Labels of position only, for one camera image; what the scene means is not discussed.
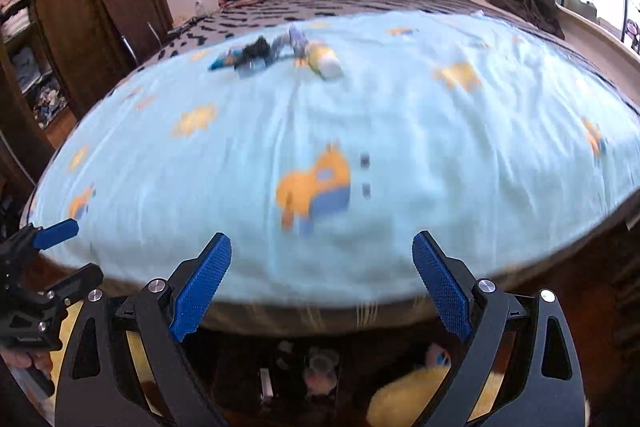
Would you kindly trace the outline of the left hand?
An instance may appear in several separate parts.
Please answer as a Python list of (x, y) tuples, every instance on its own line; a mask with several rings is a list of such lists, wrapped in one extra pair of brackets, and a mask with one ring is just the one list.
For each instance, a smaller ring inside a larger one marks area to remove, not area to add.
[(4, 363), (6, 363), (10, 369), (28, 369), (29, 367), (35, 366), (47, 379), (51, 378), (53, 364), (51, 355), (47, 351), (28, 353), (10, 351), (2, 348), (1, 356)]

